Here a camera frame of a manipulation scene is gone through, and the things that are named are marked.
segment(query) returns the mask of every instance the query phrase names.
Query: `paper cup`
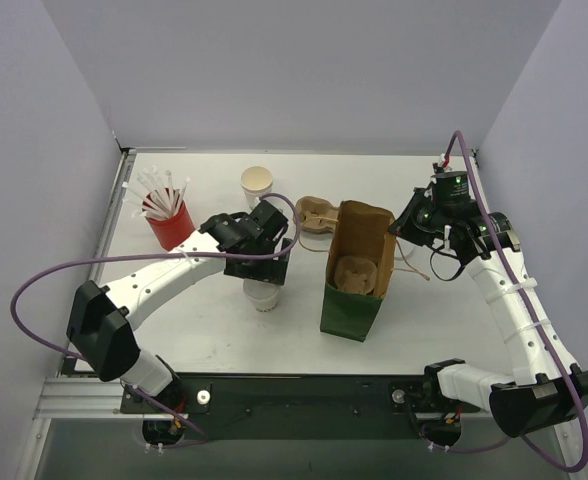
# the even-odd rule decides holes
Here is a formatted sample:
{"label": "paper cup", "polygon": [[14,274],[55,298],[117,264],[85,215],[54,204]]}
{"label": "paper cup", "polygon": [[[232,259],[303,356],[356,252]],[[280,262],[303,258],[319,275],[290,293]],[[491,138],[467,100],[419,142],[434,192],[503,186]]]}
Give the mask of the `paper cup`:
{"label": "paper cup", "polygon": [[243,292],[259,312],[269,312],[278,303],[281,287],[257,280],[243,280]]}
{"label": "paper cup", "polygon": [[272,174],[265,167],[250,167],[241,175],[241,187],[245,192],[247,205],[253,209],[259,197],[272,191]]}

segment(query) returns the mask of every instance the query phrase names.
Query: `tabletop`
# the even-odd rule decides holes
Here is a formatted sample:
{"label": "tabletop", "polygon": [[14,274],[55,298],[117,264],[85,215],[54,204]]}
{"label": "tabletop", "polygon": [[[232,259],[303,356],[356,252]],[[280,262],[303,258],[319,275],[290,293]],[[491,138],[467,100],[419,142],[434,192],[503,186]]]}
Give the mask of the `tabletop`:
{"label": "tabletop", "polygon": [[[430,156],[315,154],[138,153],[130,181],[157,166],[171,170],[175,185],[191,179],[185,201],[195,225],[211,215],[247,210],[240,186],[243,170],[268,168],[273,192],[293,202],[312,195],[338,206],[359,200],[398,216],[414,187],[429,182]],[[455,169],[464,168],[453,158]],[[136,200],[131,193],[126,198]],[[279,204],[289,218],[287,206]],[[135,205],[120,209],[108,254],[162,252],[145,219],[132,216]],[[312,248],[329,248],[331,235],[303,234]],[[253,309],[242,281],[211,276],[159,308],[136,331],[139,346],[160,355],[177,372],[266,374],[420,374],[425,365],[462,358],[476,367],[511,372],[507,351],[489,307],[468,275],[442,282],[430,271],[426,248],[404,243],[408,260],[430,275],[395,271],[387,296],[365,342],[321,333],[327,255],[296,246],[279,303],[271,312]],[[149,262],[105,265],[100,284],[129,275]],[[397,260],[398,267],[403,267]],[[441,276],[456,270],[437,257]],[[77,371],[89,367],[78,362]]]}

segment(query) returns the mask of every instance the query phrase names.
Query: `red container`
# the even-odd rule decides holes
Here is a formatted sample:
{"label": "red container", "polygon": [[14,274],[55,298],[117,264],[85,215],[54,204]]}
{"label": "red container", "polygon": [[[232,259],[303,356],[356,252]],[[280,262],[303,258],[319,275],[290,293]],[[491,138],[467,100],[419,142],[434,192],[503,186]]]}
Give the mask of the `red container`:
{"label": "red container", "polygon": [[168,252],[174,247],[177,247],[185,239],[187,239],[194,229],[194,223],[190,217],[185,202],[181,203],[178,213],[167,220],[155,220],[153,218],[145,218],[150,224],[154,235],[158,238],[158,242]]}

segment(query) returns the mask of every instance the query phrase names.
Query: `purple cable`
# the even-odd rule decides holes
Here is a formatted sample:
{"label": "purple cable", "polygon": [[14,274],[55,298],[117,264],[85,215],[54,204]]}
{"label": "purple cable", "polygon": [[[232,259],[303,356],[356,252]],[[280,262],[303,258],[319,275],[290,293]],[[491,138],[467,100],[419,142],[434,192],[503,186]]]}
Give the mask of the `purple cable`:
{"label": "purple cable", "polygon": [[492,445],[488,445],[486,447],[477,447],[477,448],[445,448],[443,445],[439,445],[437,443],[432,442],[430,439],[428,439],[425,435],[425,427],[427,427],[427,424],[423,424],[423,426],[421,427],[421,436],[426,439],[427,441],[429,441],[432,445],[434,445],[436,448],[438,448],[439,450],[443,450],[446,453],[457,453],[457,454],[468,454],[468,453],[485,453],[485,452],[489,452],[490,450],[496,450],[497,448],[501,448],[503,445],[505,445],[507,442],[510,441],[510,437],[505,437],[503,440],[493,443]]}
{"label": "purple cable", "polygon": [[[487,209],[485,208],[485,205],[483,204],[483,200],[481,199],[481,193],[478,189],[478,185],[476,184],[476,178],[474,176],[474,171],[472,170],[472,162],[470,161],[470,156],[467,153],[467,146],[465,145],[465,139],[463,138],[463,134],[459,130],[455,131],[454,134],[452,135],[452,139],[450,140],[450,144],[447,147],[447,151],[445,152],[445,158],[449,158],[449,155],[452,151],[452,147],[454,146],[454,142],[456,141],[456,139],[458,139],[459,146],[461,147],[461,153],[463,154],[463,160],[465,161],[465,168],[467,169],[470,185],[472,186],[472,191],[474,192],[474,198],[476,198],[476,203],[478,204],[478,208],[481,211],[481,216],[483,217],[483,221],[487,225],[487,229],[490,232],[490,236],[492,237],[492,243],[494,244],[494,248],[496,249],[496,253],[498,254],[498,257],[500,258],[501,263],[503,264],[503,267],[505,268],[505,271],[507,272],[507,275],[510,277],[510,280],[512,281],[512,283],[517,284],[517,283],[519,283],[518,278],[516,278],[516,275],[514,274],[512,267],[510,266],[509,262],[507,261],[507,258],[505,257],[505,254],[503,253],[503,249],[501,248],[501,244],[498,240],[498,236],[496,235],[494,228],[492,228],[492,220],[490,219],[489,214],[487,213]],[[585,465],[587,465],[587,462],[588,462],[588,426],[587,426],[587,419],[585,418],[585,410],[583,409],[583,404],[581,403],[581,399],[578,395],[578,392],[576,391],[576,388],[574,387],[574,384],[572,383],[572,379],[569,377],[569,375],[565,371],[565,368],[563,367],[563,363],[561,362],[561,359],[559,358],[558,353],[554,349],[554,345],[552,345],[551,340],[548,338],[547,334],[545,333],[545,330],[543,329],[542,325],[539,323],[538,315],[536,314],[536,310],[534,309],[534,305],[532,305],[532,301],[530,300],[530,297],[527,295],[527,292],[525,292],[525,290],[522,288],[518,289],[517,291],[518,291],[519,295],[521,296],[523,303],[525,304],[525,308],[527,309],[527,312],[529,313],[529,315],[532,319],[532,322],[537,324],[536,331],[538,332],[539,336],[541,337],[543,344],[545,344],[547,351],[552,356],[552,359],[554,360],[554,363],[556,364],[556,367],[558,368],[559,372],[561,373],[561,376],[563,377],[563,381],[565,382],[565,385],[567,385],[567,389],[570,392],[570,396],[572,397],[572,401],[574,402],[574,406],[576,407],[576,414],[578,416],[578,422],[581,426],[581,433],[582,433],[582,437],[583,437],[583,453],[581,454],[581,458],[579,459],[578,462],[576,462],[575,465],[568,467],[567,465],[564,465],[564,464],[559,463],[556,460],[554,460],[550,455],[548,455],[543,450],[541,450],[537,445],[535,445],[525,435],[523,435],[523,440],[532,450],[534,450],[536,453],[538,453],[549,464],[553,465],[554,467],[558,468],[559,470],[562,470],[563,472],[576,473],[576,472],[581,471],[583,468],[585,468]]]}
{"label": "purple cable", "polygon": [[[219,252],[146,253],[146,254],[141,254],[141,255],[122,255],[120,257],[90,258],[90,259],[86,259],[86,260],[74,260],[71,262],[61,263],[59,265],[55,265],[55,266],[50,267],[46,270],[43,270],[40,273],[37,273],[32,278],[30,278],[25,283],[23,283],[18,288],[18,290],[16,290],[16,292],[12,296],[12,301],[10,302],[10,313],[12,315],[12,320],[14,320],[14,323],[16,324],[16,326],[25,335],[30,337],[32,340],[40,343],[41,345],[48,347],[48,348],[51,348],[52,350],[56,350],[57,352],[63,353],[63,354],[68,355],[70,357],[74,357],[78,360],[84,360],[82,355],[79,355],[78,353],[72,352],[71,350],[68,350],[67,348],[61,347],[61,346],[56,345],[48,340],[45,340],[43,337],[32,332],[29,328],[27,328],[25,326],[25,324],[19,318],[18,313],[17,313],[17,309],[16,309],[18,299],[21,297],[23,292],[25,292],[25,290],[27,290],[32,284],[34,284],[35,282],[37,282],[41,278],[46,277],[54,272],[58,272],[59,270],[64,270],[66,268],[71,268],[71,267],[78,267],[81,265],[93,265],[96,263],[131,262],[134,260],[167,260],[167,259],[175,259],[175,258],[184,258],[185,255],[187,255],[188,257],[227,258],[227,259],[232,259],[232,260],[272,260],[274,258],[282,257],[283,255],[287,255],[296,245],[296,242],[298,241],[298,237],[301,235],[301,220],[298,216],[298,211],[296,210],[296,207],[287,197],[285,197],[284,195],[281,195],[279,193],[267,193],[267,194],[261,196],[261,200],[264,198],[267,198],[267,197],[274,197],[274,198],[279,198],[279,199],[283,200],[290,207],[290,209],[292,210],[292,214],[294,216],[294,224],[296,225],[296,231],[294,232],[294,238],[292,239],[292,243],[290,245],[288,245],[287,247],[285,247],[280,252],[269,253],[269,254],[265,254],[265,255],[243,255],[243,254],[237,254],[237,253],[219,253]],[[149,401],[150,403],[152,403],[154,406],[156,406],[157,408],[160,408],[161,410],[167,411],[168,413],[173,415],[183,425],[189,426],[190,428],[196,430],[197,432],[201,433],[202,435],[205,435],[203,433],[203,431],[200,430],[192,422],[189,422],[188,420],[186,420],[183,417],[181,417],[180,415],[178,415],[176,412],[172,411],[168,407],[165,407],[165,405],[152,399],[152,397],[149,397],[149,395],[144,394],[144,392],[142,392],[140,390],[137,391],[137,393],[139,393],[139,394],[143,393],[143,395],[141,395],[141,396],[143,398],[145,398],[147,401]],[[188,445],[177,444],[177,446],[178,445],[188,446],[188,445],[197,445],[197,443],[189,443]]]}

